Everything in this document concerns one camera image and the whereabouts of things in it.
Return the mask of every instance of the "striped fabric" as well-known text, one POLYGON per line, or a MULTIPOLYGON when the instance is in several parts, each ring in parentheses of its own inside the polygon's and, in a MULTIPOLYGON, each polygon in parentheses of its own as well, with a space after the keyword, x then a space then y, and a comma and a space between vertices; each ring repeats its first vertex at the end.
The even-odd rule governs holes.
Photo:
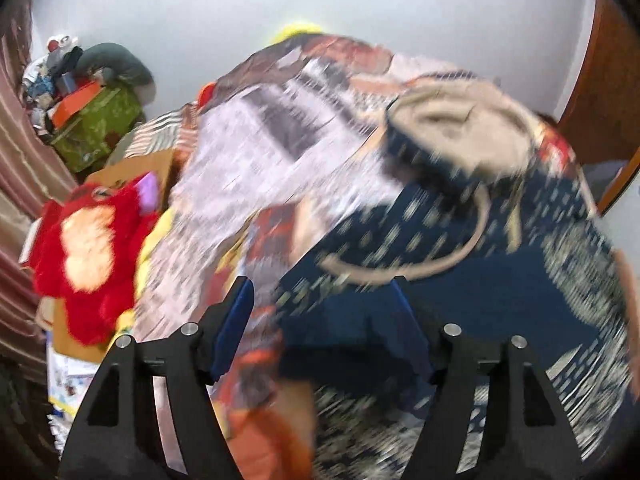
POLYGON ((124 157, 148 155, 173 148, 191 155, 198 139, 196 103, 187 103, 141 124, 132 131, 132 141, 124 157))

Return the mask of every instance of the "red stuffed toy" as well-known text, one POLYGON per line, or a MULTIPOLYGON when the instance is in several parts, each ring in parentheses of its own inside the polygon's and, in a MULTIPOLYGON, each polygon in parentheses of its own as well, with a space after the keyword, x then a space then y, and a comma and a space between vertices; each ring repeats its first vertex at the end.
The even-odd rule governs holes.
POLYGON ((134 304, 136 259, 158 214, 146 214, 136 184, 120 190, 84 184, 42 236, 34 288, 65 301, 69 333, 84 345, 105 342, 118 316, 134 304))

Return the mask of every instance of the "curtain fold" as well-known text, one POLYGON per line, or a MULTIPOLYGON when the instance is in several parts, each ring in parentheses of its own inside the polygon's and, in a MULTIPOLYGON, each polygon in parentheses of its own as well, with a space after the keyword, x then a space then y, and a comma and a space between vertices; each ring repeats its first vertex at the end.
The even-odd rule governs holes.
POLYGON ((24 4, 0 40, 0 354, 26 378, 46 383, 44 338, 34 322, 38 297, 18 257, 43 204, 65 200, 76 181, 40 142, 20 101, 30 43, 31 6, 24 4))

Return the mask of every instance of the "metal screw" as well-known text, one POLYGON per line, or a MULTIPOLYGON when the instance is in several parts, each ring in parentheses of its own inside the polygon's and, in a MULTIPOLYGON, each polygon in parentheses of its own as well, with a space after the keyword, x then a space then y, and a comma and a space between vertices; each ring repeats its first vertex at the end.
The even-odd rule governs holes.
POLYGON ((116 339, 116 346, 118 348, 126 348, 127 346, 129 346, 129 344, 131 343, 131 336, 130 335, 121 335, 119 338, 116 339))
POLYGON ((451 337, 456 337, 462 334, 462 329, 460 325, 456 325, 455 323, 447 323, 444 326, 444 333, 450 335, 451 337))
POLYGON ((524 348, 527 346, 527 340, 524 339, 521 335, 515 335, 511 338, 511 344, 516 348, 524 348))
POLYGON ((180 327, 180 332, 184 335, 193 335, 198 331, 197 323, 185 323, 180 327))

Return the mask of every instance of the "wooden door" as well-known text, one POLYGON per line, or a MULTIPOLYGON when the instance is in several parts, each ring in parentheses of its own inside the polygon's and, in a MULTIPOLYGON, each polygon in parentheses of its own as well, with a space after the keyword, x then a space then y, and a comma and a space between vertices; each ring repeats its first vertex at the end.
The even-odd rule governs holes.
POLYGON ((610 0, 596 0, 587 53, 559 129, 582 164, 631 160, 640 146, 640 41, 610 0))

